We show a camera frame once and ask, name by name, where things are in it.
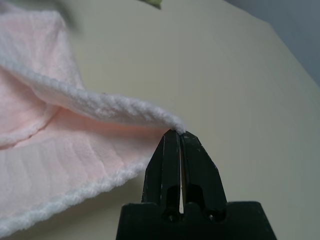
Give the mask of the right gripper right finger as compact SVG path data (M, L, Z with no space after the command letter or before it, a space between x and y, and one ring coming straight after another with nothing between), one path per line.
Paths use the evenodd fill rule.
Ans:
M227 199L218 168L199 138L190 132L181 136L181 150L183 209L193 204L208 220L222 222Z

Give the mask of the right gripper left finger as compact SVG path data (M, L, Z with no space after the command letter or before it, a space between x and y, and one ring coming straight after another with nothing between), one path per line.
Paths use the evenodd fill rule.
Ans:
M144 175L143 203L153 203L169 222L180 218L181 167L180 136L167 131L156 147Z

